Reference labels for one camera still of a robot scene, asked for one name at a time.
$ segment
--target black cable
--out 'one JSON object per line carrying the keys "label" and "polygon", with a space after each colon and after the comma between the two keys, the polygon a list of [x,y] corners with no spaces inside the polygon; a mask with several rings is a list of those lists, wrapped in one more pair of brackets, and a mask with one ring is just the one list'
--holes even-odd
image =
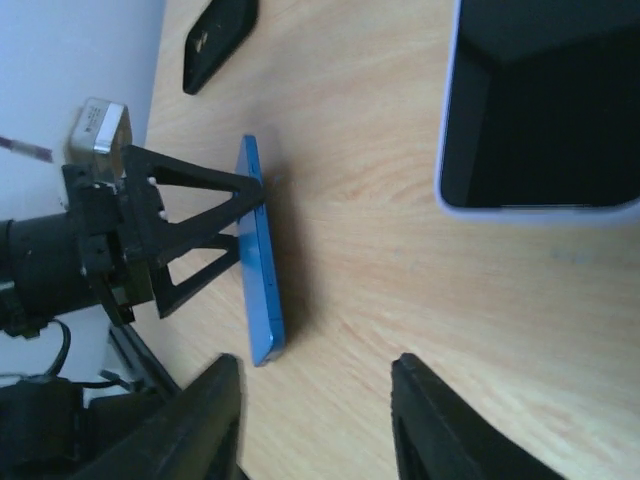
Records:
{"label": "black cable", "polygon": [[69,348],[71,348],[71,329],[57,318],[54,318],[51,322],[57,323],[62,329],[62,346],[60,347],[60,351],[58,352],[55,360],[43,375],[57,377],[64,366],[64,362],[67,361],[67,356],[69,355]]}
{"label": "black cable", "polygon": [[110,388],[118,385],[118,382],[114,382],[112,380],[106,382],[74,382],[75,385],[80,385],[82,388],[92,388],[92,389],[100,389],[100,388]]}

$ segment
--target black plastic part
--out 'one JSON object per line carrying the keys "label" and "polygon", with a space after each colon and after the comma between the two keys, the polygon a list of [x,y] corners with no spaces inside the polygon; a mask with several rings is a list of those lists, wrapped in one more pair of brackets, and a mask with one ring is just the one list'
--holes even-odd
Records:
{"label": "black plastic part", "polygon": [[563,478],[489,425],[415,355],[395,361],[391,377],[400,480]]}
{"label": "black plastic part", "polygon": [[115,325],[131,323],[132,305],[120,304],[113,287],[118,277],[128,275],[116,232],[119,228],[135,231],[135,224],[124,225],[113,188],[96,183],[90,165],[64,165],[62,172],[69,197],[68,215],[76,235],[74,243],[86,282]]}
{"label": "black plastic part", "polygon": [[87,454],[99,457],[128,437],[164,406],[159,395],[129,393],[100,397],[87,409]]}
{"label": "black plastic part", "polygon": [[183,393],[73,480],[244,478],[238,361],[222,355]]}
{"label": "black plastic part", "polygon": [[11,252],[9,250],[9,229],[11,220],[0,222],[0,330],[15,336],[26,332],[30,336],[27,313],[16,291],[11,273]]}
{"label": "black plastic part", "polygon": [[37,377],[0,389],[0,478],[33,465],[68,469],[82,451],[82,388],[65,379]]}
{"label": "black plastic part", "polygon": [[[182,389],[174,382],[171,375],[149,350],[133,327],[130,325],[122,328],[112,326],[109,332],[109,341],[115,347],[130,373],[141,379],[144,390],[158,394],[165,402],[177,397],[182,392]],[[240,468],[238,468],[237,474],[237,480],[249,479]],[[223,477],[216,476],[204,478],[225,480]]]}
{"label": "black plastic part", "polygon": [[[128,146],[122,150],[127,172],[123,179],[123,209],[135,219],[137,238],[125,245],[128,261],[147,262],[161,317],[172,313],[211,280],[238,261],[237,240],[219,232],[264,202],[264,190],[254,178],[220,172],[175,158]],[[169,223],[159,212],[162,198],[157,185],[201,188],[230,192],[226,202],[180,223]],[[169,262],[195,248],[227,250],[191,278],[174,285],[166,268]]]}
{"label": "black plastic part", "polygon": [[187,35],[182,90],[195,95],[251,34],[258,0],[212,0]]}
{"label": "black plastic part", "polygon": [[13,280],[29,315],[51,318],[97,303],[66,214],[13,222],[9,248]]}

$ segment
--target wooden table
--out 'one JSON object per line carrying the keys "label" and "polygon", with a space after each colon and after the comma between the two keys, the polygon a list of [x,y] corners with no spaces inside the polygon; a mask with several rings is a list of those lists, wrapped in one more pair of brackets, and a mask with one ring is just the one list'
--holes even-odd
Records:
{"label": "wooden table", "polygon": [[[289,344],[250,365],[238,267],[137,326],[183,385],[220,352],[246,360],[247,472],[395,478],[390,364],[411,351],[559,472],[640,478],[640,230],[438,210],[452,2],[264,0],[255,33],[190,97],[184,39],[204,4],[168,2],[147,146],[232,170],[242,134],[257,135]],[[213,205],[164,194],[173,220]]]}

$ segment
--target smartphone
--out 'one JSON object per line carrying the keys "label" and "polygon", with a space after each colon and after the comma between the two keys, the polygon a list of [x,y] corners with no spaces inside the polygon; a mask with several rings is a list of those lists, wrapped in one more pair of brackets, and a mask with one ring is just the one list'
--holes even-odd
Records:
{"label": "smartphone", "polygon": [[[242,140],[236,173],[263,183],[258,143],[252,135],[245,135]],[[275,359],[285,346],[284,321],[266,205],[260,205],[238,220],[238,241],[251,358],[255,366],[262,366]]]}

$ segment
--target black object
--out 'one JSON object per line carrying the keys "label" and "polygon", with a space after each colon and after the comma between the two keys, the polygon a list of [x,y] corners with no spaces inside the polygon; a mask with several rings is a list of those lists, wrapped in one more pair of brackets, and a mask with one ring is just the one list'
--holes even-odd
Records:
{"label": "black object", "polygon": [[489,425],[415,355],[392,367],[400,480],[558,480],[563,477]]}
{"label": "black object", "polygon": [[251,34],[258,0],[212,0],[189,31],[182,90],[195,95]]}
{"label": "black object", "polygon": [[[0,330],[35,336],[57,315],[101,303],[115,325],[155,298],[166,317],[239,260],[220,231],[264,201],[259,181],[135,146],[121,151],[126,176],[94,179],[90,165],[62,167],[69,211],[0,223]],[[229,192],[221,205],[169,223],[157,185]],[[168,264],[194,248],[226,253],[179,285]]]}
{"label": "black object", "polygon": [[640,197],[640,2],[463,0],[441,194],[461,208]]}
{"label": "black object", "polygon": [[111,340],[141,383],[83,408],[82,387],[38,376],[0,388],[0,478],[247,480],[237,466],[238,361],[222,355],[184,392],[129,326]]}

